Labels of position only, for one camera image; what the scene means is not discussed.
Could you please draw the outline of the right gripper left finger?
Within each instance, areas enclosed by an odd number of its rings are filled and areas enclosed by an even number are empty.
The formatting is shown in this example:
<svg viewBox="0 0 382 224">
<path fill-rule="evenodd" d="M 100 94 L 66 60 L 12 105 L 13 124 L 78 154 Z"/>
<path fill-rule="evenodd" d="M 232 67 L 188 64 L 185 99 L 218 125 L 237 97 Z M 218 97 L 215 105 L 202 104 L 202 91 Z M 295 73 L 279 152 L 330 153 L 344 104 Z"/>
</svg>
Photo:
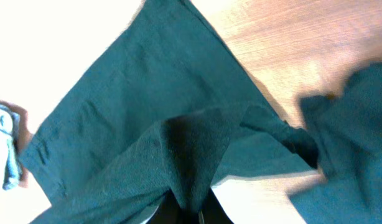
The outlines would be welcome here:
<svg viewBox="0 0 382 224">
<path fill-rule="evenodd" d="M 184 224 L 184 215 L 174 194 L 169 191 L 147 224 Z"/>
</svg>

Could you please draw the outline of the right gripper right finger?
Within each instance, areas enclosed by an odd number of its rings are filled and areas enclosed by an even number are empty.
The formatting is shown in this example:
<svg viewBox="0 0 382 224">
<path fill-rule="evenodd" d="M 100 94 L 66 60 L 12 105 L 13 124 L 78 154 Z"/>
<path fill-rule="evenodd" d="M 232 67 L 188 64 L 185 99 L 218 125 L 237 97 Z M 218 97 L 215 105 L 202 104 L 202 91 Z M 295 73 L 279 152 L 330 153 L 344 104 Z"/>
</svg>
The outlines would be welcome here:
<svg viewBox="0 0 382 224">
<path fill-rule="evenodd" d="M 208 191 L 208 195 L 198 213 L 198 222 L 199 224 L 233 224 L 212 189 Z"/>
</svg>

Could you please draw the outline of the black shorts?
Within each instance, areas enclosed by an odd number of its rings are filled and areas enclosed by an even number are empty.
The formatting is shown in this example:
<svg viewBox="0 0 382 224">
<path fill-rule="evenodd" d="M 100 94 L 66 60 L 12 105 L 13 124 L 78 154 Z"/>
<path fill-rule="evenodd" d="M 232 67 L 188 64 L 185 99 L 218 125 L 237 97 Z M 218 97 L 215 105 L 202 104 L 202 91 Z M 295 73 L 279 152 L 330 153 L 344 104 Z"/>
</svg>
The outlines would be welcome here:
<svg viewBox="0 0 382 224">
<path fill-rule="evenodd" d="M 51 207 L 36 223 L 136 223 L 166 197 L 196 223 L 211 186 L 317 167 L 190 1 L 148 0 L 41 124 L 22 164 Z"/>
</svg>

